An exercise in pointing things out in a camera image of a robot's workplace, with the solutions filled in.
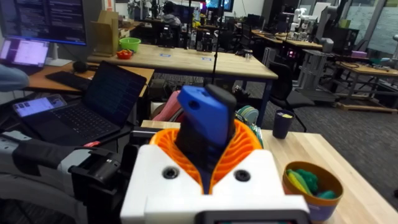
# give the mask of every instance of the laptop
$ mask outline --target laptop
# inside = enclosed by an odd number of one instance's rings
[[[147,79],[101,62],[81,103],[23,117],[47,142],[79,146],[123,128]]]
[[[33,75],[43,70],[48,51],[49,43],[46,41],[6,38],[0,52],[0,63]]]

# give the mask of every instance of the person's arm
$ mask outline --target person's arm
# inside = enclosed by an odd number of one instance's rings
[[[29,77],[25,72],[16,68],[0,65],[0,91],[20,90],[29,85]]]
[[[177,16],[175,17],[174,23],[177,26],[181,25],[181,21],[180,21],[180,19]]]

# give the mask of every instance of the dark blue cup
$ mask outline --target dark blue cup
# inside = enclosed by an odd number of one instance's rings
[[[274,129],[272,130],[272,135],[275,138],[285,139],[293,120],[293,112],[288,110],[277,110],[275,113]]]

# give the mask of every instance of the black pole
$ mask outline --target black pole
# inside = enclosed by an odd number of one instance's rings
[[[187,42],[188,42],[188,35],[189,35],[189,27],[191,26],[192,20],[193,20],[193,16],[192,16],[192,12],[191,12],[191,3],[192,3],[192,0],[189,0],[189,6],[188,6],[189,22],[187,24],[187,32],[185,33],[185,38],[184,38],[184,48],[185,49],[188,49]]]
[[[216,76],[216,65],[217,65],[217,57],[218,57],[218,41],[221,35],[221,26],[223,25],[223,13],[224,13],[224,0],[218,1],[218,18],[220,19],[220,24],[218,25],[218,36],[217,36],[217,45],[216,45],[216,54],[214,55],[214,67],[213,74],[211,75],[211,84],[214,84],[214,78]]]

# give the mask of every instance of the laptop screen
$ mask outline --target laptop screen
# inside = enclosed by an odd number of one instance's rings
[[[147,79],[101,62],[83,97],[83,104],[108,121],[123,126]]]
[[[48,42],[7,38],[0,59],[11,64],[43,67],[48,51]]]

